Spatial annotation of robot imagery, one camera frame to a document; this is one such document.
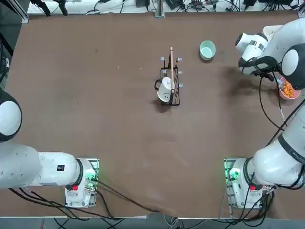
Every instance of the wooden stick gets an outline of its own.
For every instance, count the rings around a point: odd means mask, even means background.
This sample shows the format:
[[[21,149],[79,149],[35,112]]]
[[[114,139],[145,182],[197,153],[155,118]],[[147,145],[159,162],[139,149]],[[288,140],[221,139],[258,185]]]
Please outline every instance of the wooden stick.
[[[170,54],[171,54],[171,75],[172,75],[172,90],[175,90],[175,84],[173,81],[173,48],[171,47],[170,50]]]

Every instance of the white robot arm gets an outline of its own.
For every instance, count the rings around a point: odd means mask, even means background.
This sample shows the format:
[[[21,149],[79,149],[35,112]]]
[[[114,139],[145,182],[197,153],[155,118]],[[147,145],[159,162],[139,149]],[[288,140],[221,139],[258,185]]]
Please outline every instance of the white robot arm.
[[[37,152],[7,142],[19,131],[22,112],[18,102],[0,89],[0,188],[65,186],[66,205],[95,206],[98,172],[88,159],[63,152]]]
[[[305,18],[287,23],[274,33],[270,42],[264,34],[241,34],[236,48],[242,54],[238,62],[243,74],[267,77],[279,72],[296,90],[305,88]],[[305,106],[277,139],[253,158],[239,158],[233,165],[235,199],[239,208],[246,208],[262,196],[263,185],[302,187],[305,165]]]

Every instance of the brown tabletop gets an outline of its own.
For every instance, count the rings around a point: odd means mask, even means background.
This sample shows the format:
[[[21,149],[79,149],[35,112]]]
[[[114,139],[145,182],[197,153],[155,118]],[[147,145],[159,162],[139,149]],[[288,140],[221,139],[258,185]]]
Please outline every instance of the brown tabletop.
[[[22,26],[7,86],[23,111],[14,141],[98,157],[101,179],[136,201],[174,216],[216,218],[223,159],[253,156],[276,130],[260,108],[258,77],[237,68],[235,40],[296,18],[292,11],[166,14],[164,20],[152,14],[32,18]],[[217,48],[210,63],[199,56],[203,40]],[[170,46],[183,58],[184,88],[181,105],[165,109],[153,84]],[[264,80],[262,99],[280,124],[275,84]],[[297,104],[283,102],[285,114]],[[64,201],[62,188],[35,190]],[[114,215],[147,214],[103,192]],[[62,215],[7,190],[1,201],[1,216]],[[106,215],[97,204],[90,210]],[[277,190],[269,217],[304,219],[304,205],[304,190]],[[227,204],[221,216],[229,217]]]

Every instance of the gray floor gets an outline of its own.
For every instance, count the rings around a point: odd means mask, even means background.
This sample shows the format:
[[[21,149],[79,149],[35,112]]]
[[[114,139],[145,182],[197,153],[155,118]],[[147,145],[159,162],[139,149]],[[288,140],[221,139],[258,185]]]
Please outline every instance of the gray floor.
[[[66,219],[57,219],[60,224],[64,223]],[[200,220],[183,220],[185,228],[192,227],[201,222]],[[304,221],[300,220],[266,220],[258,229],[303,229]],[[1,229],[58,229],[58,225],[53,218],[31,218],[31,219],[0,219]],[[197,227],[197,229],[224,229],[226,224],[207,220],[204,224]],[[106,229],[106,225],[101,219],[90,219],[89,221],[77,221],[70,219],[64,227],[66,229]],[[168,229],[164,222],[163,215],[153,214],[147,219],[125,219],[117,229]],[[240,223],[231,226],[232,229],[245,229],[246,225]]]
[[[21,5],[27,9],[29,0],[20,0]],[[0,3],[0,32],[7,39],[12,48],[15,47],[19,31],[21,28],[21,19],[12,11],[7,9]],[[200,220],[183,220],[185,228],[192,227],[200,222]],[[198,229],[224,229],[226,224],[207,220],[204,224],[197,227]],[[89,221],[78,221],[70,219],[64,226],[66,229],[106,229],[106,225],[101,219],[90,219]],[[303,229],[305,221],[300,220],[266,220],[258,229]],[[53,218],[0,218],[0,229],[57,229],[58,225]],[[167,229],[168,226],[164,222],[163,215],[151,214],[147,219],[126,219],[116,228],[118,229]],[[230,228],[245,229],[246,225],[240,223]]]

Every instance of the pink bowl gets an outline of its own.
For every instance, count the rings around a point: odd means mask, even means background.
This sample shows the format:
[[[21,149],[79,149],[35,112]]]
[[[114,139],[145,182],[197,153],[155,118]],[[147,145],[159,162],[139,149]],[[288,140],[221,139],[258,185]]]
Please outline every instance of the pink bowl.
[[[284,77],[282,77],[281,78],[281,82],[282,83],[285,83],[287,80],[284,78]],[[284,92],[282,91],[282,89],[281,89],[281,87],[280,87],[280,96],[281,96],[281,98],[283,98],[283,99],[285,99],[285,100],[293,100],[293,99],[296,99],[297,97],[299,97],[299,95],[301,94],[301,91],[296,91],[295,89],[294,89],[294,96],[293,96],[293,98],[289,98],[289,97],[287,97],[285,94],[284,94]]]

